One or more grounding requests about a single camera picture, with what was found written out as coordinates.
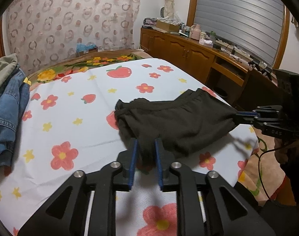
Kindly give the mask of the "person right hand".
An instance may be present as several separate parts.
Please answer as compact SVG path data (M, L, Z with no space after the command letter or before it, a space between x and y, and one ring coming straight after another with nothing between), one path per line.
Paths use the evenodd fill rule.
M285 164L289 158L299 156L299 140L291 144L278 138L274 139L275 158L279 164Z

